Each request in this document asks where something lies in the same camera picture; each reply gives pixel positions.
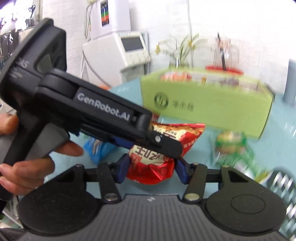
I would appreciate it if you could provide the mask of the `person's left hand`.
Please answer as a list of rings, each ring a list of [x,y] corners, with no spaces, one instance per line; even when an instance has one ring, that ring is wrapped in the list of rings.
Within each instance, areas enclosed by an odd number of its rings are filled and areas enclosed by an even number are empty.
[[[1,114],[1,136],[15,132],[19,125],[16,115]],[[84,150],[76,143],[69,141],[55,152],[79,157]],[[25,196],[44,183],[44,178],[55,170],[54,161],[50,156],[43,159],[27,160],[15,163],[13,166],[1,164],[1,185],[16,196]]]

